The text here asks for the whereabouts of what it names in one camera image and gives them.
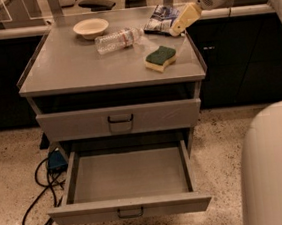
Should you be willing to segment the blue white snack bag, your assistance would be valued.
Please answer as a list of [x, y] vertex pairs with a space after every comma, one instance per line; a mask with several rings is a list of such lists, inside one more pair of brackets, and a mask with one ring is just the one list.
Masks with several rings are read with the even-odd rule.
[[180, 32], [174, 31], [172, 25], [180, 15], [180, 10], [169, 6], [157, 5], [153, 14], [145, 24], [143, 31], [146, 34], [159, 34], [163, 36], [178, 36]]

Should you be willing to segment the clear plastic water bottle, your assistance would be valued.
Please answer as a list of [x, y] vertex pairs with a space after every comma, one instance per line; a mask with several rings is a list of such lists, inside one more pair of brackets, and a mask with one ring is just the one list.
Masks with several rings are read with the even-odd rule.
[[96, 43], [98, 53], [104, 55], [134, 45], [143, 35], [142, 29], [127, 27], [105, 36], [99, 36], [94, 40], [94, 43]]

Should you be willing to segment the white paper bowl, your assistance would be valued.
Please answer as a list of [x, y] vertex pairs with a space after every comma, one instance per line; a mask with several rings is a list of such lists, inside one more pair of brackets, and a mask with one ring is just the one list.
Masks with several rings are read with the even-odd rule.
[[75, 24], [73, 31], [75, 34], [83, 37], [85, 40], [92, 40], [104, 34], [108, 29], [109, 23], [107, 20], [101, 18], [89, 18], [88, 20], [81, 20]]

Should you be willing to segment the closed grey upper drawer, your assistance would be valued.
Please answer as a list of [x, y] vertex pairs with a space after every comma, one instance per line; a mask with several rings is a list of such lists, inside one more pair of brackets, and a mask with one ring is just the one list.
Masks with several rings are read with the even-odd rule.
[[66, 141], [195, 126], [199, 99], [38, 115], [50, 141]]

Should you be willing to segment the blue power box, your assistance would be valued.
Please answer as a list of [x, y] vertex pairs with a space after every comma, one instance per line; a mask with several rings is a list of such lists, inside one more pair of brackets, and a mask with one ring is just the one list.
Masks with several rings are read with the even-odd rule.
[[61, 152], [53, 151], [47, 158], [47, 170], [51, 173], [65, 171], [68, 167], [68, 162], [63, 158]]

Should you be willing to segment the open grey lower drawer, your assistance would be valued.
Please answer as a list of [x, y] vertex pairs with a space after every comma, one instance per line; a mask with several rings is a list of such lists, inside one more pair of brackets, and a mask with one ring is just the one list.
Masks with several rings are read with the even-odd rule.
[[120, 152], [73, 152], [58, 225], [204, 212], [211, 197], [196, 189], [186, 145], [179, 142]]

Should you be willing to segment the green and yellow sponge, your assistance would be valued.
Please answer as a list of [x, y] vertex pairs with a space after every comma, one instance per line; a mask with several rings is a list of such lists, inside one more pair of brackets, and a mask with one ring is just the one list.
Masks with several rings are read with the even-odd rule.
[[155, 71], [164, 72], [165, 68], [175, 62], [176, 50], [169, 47], [159, 46], [157, 50], [148, 54], [145, 58], [145, 67]]

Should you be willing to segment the grey metal drawer cabinet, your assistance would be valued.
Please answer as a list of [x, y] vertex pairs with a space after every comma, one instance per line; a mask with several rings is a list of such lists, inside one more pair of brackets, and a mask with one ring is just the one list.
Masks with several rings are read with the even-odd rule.
[[[137, 45], [101, 55], [95, 44], [73, 31], [79, 16], [59, 18], [44, 39], [22, 83], [20, 95], [38, 115], [179, 101], [200, 100], [206, 66], [188, 37], [146, 35]], [[159, 46], [176, 50], [164, 72], [145, 67]], [[69, 165], [73, 152], [124, 152], [134, 147], [183, 141], [191, 155], [194, 127], [50, 141]]]

